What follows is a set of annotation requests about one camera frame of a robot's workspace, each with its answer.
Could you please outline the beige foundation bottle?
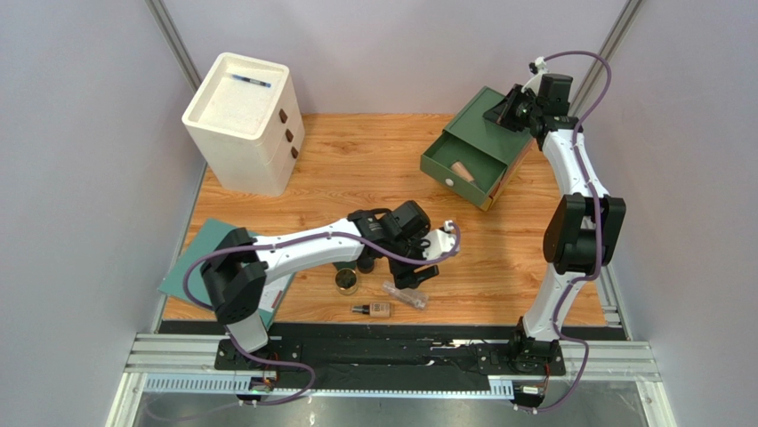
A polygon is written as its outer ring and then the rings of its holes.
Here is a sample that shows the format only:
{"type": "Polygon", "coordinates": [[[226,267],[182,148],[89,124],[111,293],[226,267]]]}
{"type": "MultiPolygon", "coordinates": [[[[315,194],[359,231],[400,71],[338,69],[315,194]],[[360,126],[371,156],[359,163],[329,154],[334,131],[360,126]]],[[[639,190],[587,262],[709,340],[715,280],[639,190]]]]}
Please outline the beige foundation bottle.
{"type": "Polygon", "coordinates": [[[393,306],[390,302],[371,302],[351,307],[351,313],[366,315],[371,318],[390,318],[393,306]]]}

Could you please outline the green top drawer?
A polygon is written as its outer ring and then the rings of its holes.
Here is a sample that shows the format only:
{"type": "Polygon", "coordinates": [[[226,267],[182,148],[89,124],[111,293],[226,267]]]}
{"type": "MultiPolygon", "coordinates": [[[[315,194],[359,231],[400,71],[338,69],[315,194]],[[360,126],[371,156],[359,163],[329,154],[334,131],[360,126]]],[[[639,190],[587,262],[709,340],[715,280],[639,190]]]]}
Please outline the green top drawer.
{"type": "Polygon", "coordinates": [[[489,210],[508,166],[444,131],[421,155],[420,170],[458,196],[489,210]]]}

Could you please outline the clear plastic tube bottle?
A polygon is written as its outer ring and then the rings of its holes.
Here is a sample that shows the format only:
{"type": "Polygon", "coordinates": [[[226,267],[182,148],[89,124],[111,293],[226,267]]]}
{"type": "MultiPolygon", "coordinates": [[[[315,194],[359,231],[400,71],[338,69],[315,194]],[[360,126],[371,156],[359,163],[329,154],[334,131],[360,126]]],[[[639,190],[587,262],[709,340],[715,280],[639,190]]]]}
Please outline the clear plastic tube bottle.
{"type": "Polygon", "coordinates": [[[429,301],[429,296],[417,289],[398,289],[392,282],[385,281],[382,290],[398,302],[416,310],[425,310],[429,301]]]}

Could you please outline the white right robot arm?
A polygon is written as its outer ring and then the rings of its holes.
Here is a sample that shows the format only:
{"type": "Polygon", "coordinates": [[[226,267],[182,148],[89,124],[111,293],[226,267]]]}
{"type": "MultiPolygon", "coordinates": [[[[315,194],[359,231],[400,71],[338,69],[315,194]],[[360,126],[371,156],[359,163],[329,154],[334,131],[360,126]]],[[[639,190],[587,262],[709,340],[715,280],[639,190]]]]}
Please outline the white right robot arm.
{"type": "Polygon", "coordinates": [[[544,234],[543,283],[508,344],[508,359],[519,368],[556,359],[570,307],[584,284],[611,260],[625,218],[625,201],[601,184],[585,149],[584,128],[569,114],[572,83],[570,76],[537,71],[484,115],[535,139],[561,193],[544,234]]]}

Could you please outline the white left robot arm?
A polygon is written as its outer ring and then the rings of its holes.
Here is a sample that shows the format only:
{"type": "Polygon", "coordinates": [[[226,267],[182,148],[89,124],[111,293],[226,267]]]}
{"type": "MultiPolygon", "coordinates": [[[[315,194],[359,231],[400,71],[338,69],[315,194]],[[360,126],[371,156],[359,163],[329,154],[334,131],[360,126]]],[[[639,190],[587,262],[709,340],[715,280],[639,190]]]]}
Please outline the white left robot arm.
{"type": "Polygon", "coordinates": [[[395,209],[358,210],[326,226],[284,236],[251,237],[234,229],[210,254],[193,262],[210,309],[241,350],[269,342],[259,314],[263,290],[276,280],[321,265],[356,265],[385,258],[398,289],[416,289],[439,273],[439,263],[457,255],[461,230],[453,221],[434,229],[413,200],[395,209]]]}

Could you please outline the gold mirrored round tin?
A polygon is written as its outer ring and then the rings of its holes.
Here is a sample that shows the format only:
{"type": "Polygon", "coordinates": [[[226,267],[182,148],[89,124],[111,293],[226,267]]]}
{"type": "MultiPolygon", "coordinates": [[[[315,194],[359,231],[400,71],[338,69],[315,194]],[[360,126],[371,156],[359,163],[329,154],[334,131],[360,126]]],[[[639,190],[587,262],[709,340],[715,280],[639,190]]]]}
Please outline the gold mirrored round tin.
{"type": "Polygon", "coordinates": [[[335,286],[339,294],[352,295],[359,289],[359,278],[353,269],[340,269],[335,274],[335,286]]]}

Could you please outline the black round jar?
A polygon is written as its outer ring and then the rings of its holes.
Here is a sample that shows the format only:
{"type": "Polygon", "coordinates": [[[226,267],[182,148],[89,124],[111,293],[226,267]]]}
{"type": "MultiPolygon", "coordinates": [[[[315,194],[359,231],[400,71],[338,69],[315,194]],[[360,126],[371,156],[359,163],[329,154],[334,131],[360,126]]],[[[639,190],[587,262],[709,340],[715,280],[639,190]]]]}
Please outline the black round jar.
{"type": "Polygon", "coordinates": [[[374,258],[364,258],[356,260],[356,268],[361,274],[369,274],[375,268],[374,258]]]}

